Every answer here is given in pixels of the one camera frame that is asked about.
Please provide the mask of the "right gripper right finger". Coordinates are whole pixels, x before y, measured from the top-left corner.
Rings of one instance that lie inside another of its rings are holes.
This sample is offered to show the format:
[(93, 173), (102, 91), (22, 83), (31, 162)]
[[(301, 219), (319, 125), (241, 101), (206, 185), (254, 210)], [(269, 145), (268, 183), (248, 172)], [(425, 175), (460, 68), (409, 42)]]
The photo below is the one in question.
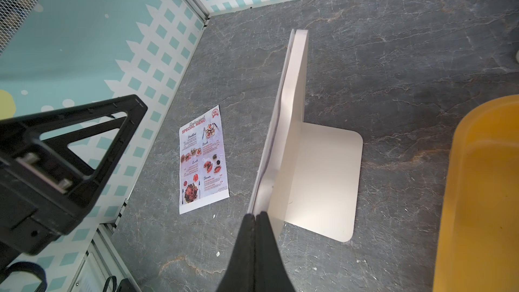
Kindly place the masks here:
[(266, 212), (256, 216), (256, 291), (295, 291)]

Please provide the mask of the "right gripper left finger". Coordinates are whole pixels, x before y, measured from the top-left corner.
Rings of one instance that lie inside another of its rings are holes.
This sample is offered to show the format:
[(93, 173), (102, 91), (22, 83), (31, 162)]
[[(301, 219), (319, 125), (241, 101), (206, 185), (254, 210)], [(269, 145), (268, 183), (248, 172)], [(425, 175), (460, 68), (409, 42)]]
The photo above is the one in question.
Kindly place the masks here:
[(228, 267), (217, 291), (254, 291), (255, 217), (243, 217)]

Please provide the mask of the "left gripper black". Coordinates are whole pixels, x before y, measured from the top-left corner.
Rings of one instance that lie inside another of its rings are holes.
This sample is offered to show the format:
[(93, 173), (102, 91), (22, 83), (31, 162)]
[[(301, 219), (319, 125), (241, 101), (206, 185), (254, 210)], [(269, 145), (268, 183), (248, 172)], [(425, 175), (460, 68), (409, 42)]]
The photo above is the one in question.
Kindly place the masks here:
[(1, 122), (1, 268), (83, 221), (146, 113), (127, 95)]

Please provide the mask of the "pink dessert menu card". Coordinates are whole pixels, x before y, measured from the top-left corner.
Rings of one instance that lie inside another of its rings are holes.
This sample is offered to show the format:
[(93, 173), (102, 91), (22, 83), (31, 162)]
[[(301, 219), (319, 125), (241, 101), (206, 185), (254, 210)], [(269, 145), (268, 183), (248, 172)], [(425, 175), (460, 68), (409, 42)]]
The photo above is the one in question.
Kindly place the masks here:
[(220, 107), (181, 127), (179, 213), (229, 198)]

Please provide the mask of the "white acrylic menu holder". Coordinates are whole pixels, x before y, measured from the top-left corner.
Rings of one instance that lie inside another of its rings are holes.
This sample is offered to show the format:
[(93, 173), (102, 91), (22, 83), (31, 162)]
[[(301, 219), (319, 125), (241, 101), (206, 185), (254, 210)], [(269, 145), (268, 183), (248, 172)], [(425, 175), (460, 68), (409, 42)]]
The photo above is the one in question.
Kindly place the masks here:
[(353, 237), (363, 139), (305, 122), (307, 30), (291, 31), (248, 212), (265, 213), (274, 238), (290, 223), (335, 241)]

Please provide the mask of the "yellow plastic tray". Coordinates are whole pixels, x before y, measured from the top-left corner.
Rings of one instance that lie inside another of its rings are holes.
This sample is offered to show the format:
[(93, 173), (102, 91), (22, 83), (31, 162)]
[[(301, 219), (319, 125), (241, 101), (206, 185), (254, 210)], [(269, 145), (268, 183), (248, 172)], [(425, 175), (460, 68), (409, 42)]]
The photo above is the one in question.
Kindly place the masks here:
[(517, 95), (480, 105), (455, 130), (433, 290), (518, 290)]

